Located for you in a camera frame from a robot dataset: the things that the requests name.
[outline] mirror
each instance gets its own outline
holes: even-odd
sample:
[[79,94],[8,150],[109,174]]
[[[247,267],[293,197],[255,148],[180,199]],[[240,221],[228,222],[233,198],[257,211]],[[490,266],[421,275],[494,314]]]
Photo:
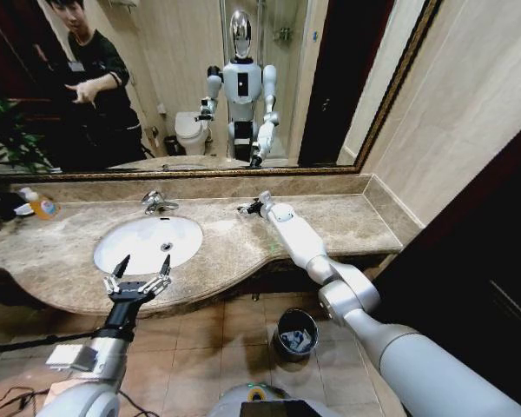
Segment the mirror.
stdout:
[[0,2],[0,175],[353,166],[395,3]]

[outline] chrome faucet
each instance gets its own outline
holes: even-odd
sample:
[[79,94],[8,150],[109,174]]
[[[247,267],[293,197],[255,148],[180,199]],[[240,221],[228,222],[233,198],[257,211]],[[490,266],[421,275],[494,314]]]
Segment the chrome faucet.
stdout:
[[147,205],[145,215],[153,215],[156,212],[162,213],[168,210],[176,210],[180,207],[176,202],[167,202],[164,200],[164,197],[159,191],[151,191],[142,198],[141,203]]

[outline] toilet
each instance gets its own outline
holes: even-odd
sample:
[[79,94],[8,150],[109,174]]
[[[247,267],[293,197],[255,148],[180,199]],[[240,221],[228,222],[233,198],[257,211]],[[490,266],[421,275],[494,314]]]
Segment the toilet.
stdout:
[[185,148],[186,155],[205,155],[205,141],[208,137],[208,122],[195,121],[197,111],[182,111],[175,115],[175,137]]

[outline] man's hand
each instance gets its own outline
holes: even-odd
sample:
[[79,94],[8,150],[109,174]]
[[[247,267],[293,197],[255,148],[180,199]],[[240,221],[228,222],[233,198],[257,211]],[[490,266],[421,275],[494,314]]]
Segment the man's hand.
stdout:
[[101,90],[97,80],[88,80],[77,85],[67,85],[66,89],[71,89],[77,93],[77,99],[73,103],[93,103],[96,94]]

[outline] mirror frame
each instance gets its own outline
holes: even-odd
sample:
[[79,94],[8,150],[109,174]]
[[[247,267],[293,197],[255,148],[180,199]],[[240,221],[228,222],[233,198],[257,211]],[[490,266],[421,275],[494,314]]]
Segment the mirror frame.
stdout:
[[202,178],[221,176],[273,176],[273,175],[339,175],[358,174],[363,168],[371,148],[381,131],[393,103],[409,73],[417,53],[425,39],[432,21],[438,13],[443,0],[426,0],[417,22],[407,41],[406,47],[388,83],[386,93],[382,97],[379,108],[373,118],[371,127],[361,145],[353,165],[335,167],[285,167],[262,169],[196,169],[174,170],[168,172],[131,171],[131,172],[85,172],[62,174],[12,174],[0,175],[0,183],[18,182],[82,182],[82,181],[127,181],[175,178]]

